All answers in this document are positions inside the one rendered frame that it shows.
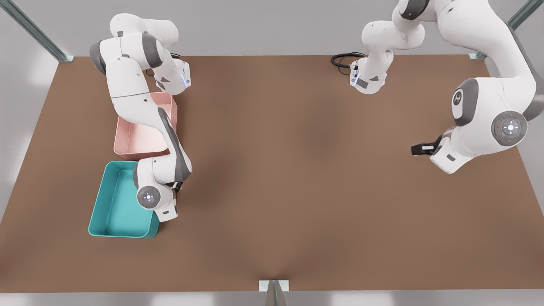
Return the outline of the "pink plastic tray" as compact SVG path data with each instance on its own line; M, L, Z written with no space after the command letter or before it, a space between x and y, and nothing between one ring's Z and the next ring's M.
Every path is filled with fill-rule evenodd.
M176 130L178 108L173 96L166 92L151 93L158 107L163 108ZM162 134L145 125L134 124L118 117L113 151L128 161L169 154Z

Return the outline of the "teal plastic tray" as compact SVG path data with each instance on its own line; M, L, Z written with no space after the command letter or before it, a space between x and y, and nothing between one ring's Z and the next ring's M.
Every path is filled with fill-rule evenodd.
M104 238L154 238L159 221L136 200L136 161L111 161L104 170L88 232Z

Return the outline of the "silver frame post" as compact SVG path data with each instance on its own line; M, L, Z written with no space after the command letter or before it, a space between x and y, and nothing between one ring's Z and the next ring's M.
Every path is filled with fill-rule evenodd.
M66 55L12 0L0 0L0 7L55 60L59 63L73 62L74 56Z
M284 291L289 291L288 280L260 280L259 291L266 291L265 306L288 306Z
M544 0L527 0L517 12L515 12L511 18L508 20L507 24L512 30L518 29L518 27L531 16L542 4ZM485 60L487 58L486 54L482 52L476 52L476 54L468 55L470 60Z

